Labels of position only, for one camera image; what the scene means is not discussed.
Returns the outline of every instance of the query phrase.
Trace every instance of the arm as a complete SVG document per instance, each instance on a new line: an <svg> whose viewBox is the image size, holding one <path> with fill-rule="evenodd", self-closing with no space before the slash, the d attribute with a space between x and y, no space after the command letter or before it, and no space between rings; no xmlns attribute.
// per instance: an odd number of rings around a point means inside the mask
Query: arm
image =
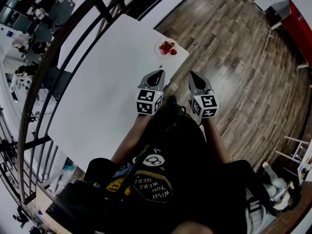
<svg viewBox="0 0 312 234"><path fill-rule="evenodd" d="M151 116L143 115L135 121L133 127L130 129L127 136L125 139L123 139L122 143L119 145L113 157L111 158L112 162L121 166L129 159L130 155L132 154L132 150L135 148L137 142L144 133L150 119Z"/></svg>
<svg viewBox="0 0 312 234"><path fill-rule="evenodd" d="M230 156L221 139L220 133L212 118L206 118L201 121L205 129L207 144L212 148L212 151L220 159L222 163L230 163Z"/></svg>

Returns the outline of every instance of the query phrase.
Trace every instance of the floor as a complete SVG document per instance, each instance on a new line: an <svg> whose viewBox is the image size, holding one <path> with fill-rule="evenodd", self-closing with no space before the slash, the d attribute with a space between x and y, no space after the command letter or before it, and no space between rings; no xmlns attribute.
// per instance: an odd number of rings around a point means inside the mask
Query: floor
<svg viewBox="0 0 312 234"><path fill-rule="evenodd" d="M283 29L272 32L251 84L270 25L252 0L185 0L157 28L190 53L167 93L187 105L187 73L205 75L218 95L215 121L231 159L246 159L255 170L272 163L275 150L293 150L283 136L299 136L311 94L308 70L297 69L300 51Z"/></svg>

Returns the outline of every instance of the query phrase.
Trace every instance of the black and white marker cube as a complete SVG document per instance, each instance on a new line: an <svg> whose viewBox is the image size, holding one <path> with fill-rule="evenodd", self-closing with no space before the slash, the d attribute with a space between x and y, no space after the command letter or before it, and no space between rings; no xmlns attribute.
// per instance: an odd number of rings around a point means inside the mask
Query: black and white marker cube
<svg viewBox="0 0 312 234"><path fill-rule="evenodd" d="M162 103L161 91L138 89L136 93L136 109L139 114L154 115Z"/></svg>
<svg viewBox="0 0 312 234"><path fill-rule="evenodd" d="M218 100L212 91L208 95L193 96L192 109L200 118L214 117L218 108Z"/></svg>

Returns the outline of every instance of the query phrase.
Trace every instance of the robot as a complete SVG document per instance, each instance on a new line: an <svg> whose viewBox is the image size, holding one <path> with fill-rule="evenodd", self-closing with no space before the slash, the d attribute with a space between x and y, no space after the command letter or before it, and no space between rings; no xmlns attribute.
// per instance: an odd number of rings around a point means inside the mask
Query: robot
<svg viewBox="0 0 312 234"><path fill-rule="evenodd" d="M190 71L190 106L199 118L214 117L219 109L217 96L208 79L199 73ZM143 77L136 93L136 108L139 114L154 115L163 99L165 71L153 71Z"/></svg>

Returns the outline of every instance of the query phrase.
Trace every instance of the desk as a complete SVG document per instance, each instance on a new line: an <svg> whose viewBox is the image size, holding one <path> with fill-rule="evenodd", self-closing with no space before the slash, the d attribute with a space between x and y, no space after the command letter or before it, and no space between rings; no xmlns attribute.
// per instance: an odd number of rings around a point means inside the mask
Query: desk
<svg viewBox="0 0 312 234"><path fill-rule="evenodd" d="M162 69L165 84L189 53L182 47L168 60L155 45L166 37L121 15L99 39L69 84L49 136L82 170L93 158L111 158L136 117L135 93L144 75Z"/></svg>

